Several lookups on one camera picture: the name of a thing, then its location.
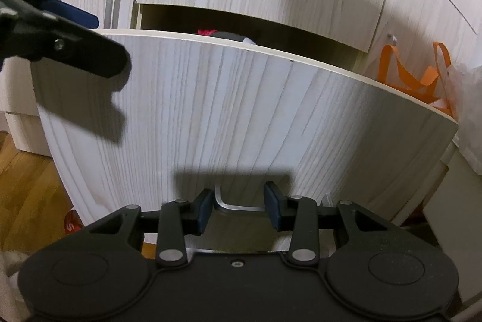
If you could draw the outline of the silver drawer handle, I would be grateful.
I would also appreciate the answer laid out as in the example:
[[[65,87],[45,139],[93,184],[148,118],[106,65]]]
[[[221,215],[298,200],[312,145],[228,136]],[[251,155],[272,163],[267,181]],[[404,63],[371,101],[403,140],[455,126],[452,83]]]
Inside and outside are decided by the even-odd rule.
[[[264,214],[266,212],[264,207],[227,203],[223,200],[220,186],[215,186],[214,196],[215,209],[223,213]]]

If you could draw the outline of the black plush toy red bow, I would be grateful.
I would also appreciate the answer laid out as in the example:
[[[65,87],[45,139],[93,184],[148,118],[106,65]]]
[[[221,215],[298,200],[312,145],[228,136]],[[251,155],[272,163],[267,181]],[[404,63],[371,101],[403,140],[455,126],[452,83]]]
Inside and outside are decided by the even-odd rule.
[[[227,39],[227,40],[236,41],[240,43],[248,43],[248,44],[256,45],[256,43],[253,40],[249,39],[244,35],[238,35],[227,31],[220,31],[220,30],[214,30],[214,29],[197,30],[197,34],[208,36],[208,37],[214,37],[218,39]]]

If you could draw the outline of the orange fabric bag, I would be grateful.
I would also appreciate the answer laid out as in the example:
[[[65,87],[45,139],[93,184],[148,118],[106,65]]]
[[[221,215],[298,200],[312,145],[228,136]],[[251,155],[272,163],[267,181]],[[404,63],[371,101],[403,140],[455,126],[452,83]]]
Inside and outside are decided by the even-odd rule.
[[[448,76],[452,59],[444,43],[432,43],[434,64],[427,66],[420,79],[412,75],[399,60],[399,50],[396,46],[386,44],[381,49],[378,63],[377,81],[397,89],[420,102],[434,107],[453,119],[457,119],[454,100],[449,98]],[[394,60],[399,84],[388,82],[390,63]]]

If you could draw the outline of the translucent white plastic bag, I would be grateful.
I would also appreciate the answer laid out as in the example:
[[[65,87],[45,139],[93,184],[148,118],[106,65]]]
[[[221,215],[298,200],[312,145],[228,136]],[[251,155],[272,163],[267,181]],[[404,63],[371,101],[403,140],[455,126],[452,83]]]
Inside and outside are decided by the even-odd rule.
[[[481,66],[452,64],[448,68],[448,81],[448,97],[458,121],[460,153],[481,175]]]

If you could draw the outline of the right cabinet door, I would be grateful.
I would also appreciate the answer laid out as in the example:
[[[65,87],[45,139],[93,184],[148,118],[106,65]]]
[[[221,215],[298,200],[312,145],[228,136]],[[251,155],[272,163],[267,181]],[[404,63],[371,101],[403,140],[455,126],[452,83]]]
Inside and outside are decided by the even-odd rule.
[[[452,62],[467,64],[480,38],[481,0],[385,0],[373,42],[354,70],[375,78],[387,35],[395,35],[403,65],[421,77],[433,60],[432,43],[444,43]]]

